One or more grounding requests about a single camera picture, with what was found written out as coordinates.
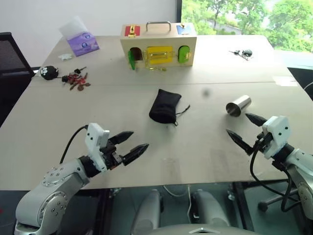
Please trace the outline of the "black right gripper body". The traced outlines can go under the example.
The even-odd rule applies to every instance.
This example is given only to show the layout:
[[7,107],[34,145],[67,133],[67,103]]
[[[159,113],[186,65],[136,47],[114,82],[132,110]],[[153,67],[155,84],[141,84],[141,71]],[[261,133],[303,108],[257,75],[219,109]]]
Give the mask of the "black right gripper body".
[[254,152],[264,152],[264,150],[268,147],[269,143],[272,141],[272,134],[264,132],[257,135],[257,140],[254,145]]

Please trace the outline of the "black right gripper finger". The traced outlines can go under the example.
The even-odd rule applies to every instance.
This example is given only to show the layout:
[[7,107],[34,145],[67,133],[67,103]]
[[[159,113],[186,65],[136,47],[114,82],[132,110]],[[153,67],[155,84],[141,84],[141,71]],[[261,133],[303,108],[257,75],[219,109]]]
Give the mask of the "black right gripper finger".
[[253,153],[253,148],[249,146],[246,142],[243,141],[242,137],[236,134],[235,132],[226,129],[228,135],[231,139],[242,149],[246,152],[247,155],[251,155]]
[[265,119],[264,117],[252,114],[252,113],[246,113],[245,116],[256,126],[262,126],[267,119]]

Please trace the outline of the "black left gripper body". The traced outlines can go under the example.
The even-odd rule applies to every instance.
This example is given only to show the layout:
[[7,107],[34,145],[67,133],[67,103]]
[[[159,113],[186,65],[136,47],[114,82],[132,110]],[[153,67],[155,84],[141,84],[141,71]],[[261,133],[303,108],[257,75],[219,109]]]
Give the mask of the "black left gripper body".
[[108,139],[107,145],[100,148],[105,165],[109,170],[114,169],[122,163],[122,157],[116,152],[116,145],[119,143],[118,137],[111,137]]

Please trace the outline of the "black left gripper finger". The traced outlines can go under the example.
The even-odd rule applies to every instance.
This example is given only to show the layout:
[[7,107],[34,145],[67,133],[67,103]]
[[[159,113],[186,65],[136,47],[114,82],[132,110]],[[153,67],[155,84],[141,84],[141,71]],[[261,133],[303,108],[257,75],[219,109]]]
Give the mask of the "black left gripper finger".
[[134,132],[133,131],[123,131],[111,138],[109,138],[109,146],[115,146],[126,141]]
[[144,143],[133,148],[128,154],[122,156],[122,163],[124,166],[129,165],[131,162],[139,158],[149,147],[148,143]]

